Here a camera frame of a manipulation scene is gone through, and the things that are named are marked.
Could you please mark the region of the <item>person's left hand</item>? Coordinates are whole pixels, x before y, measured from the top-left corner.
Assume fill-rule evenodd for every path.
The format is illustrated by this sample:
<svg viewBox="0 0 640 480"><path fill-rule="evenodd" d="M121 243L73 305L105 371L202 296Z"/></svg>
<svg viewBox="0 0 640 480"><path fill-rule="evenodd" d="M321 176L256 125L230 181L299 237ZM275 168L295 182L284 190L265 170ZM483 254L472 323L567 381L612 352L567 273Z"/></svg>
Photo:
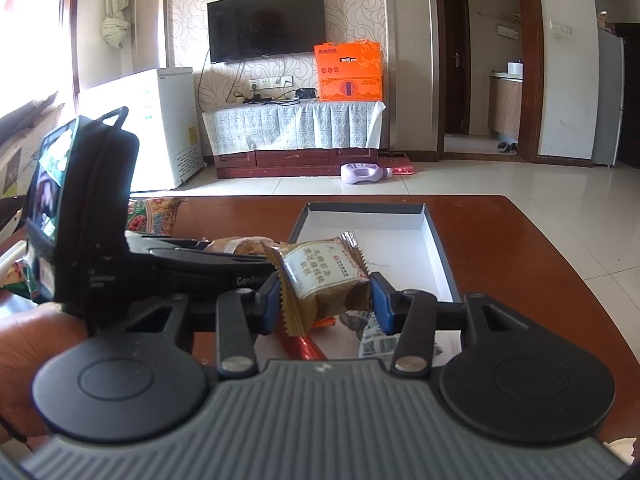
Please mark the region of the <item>person's left hand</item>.
<svg viewBox="0 0 640 480"><path fill-rule="evenodd" d="M1 320L1 441L41 437L32 381L50 359L87 339L85 323L60 304L40 304Z"/></svg>

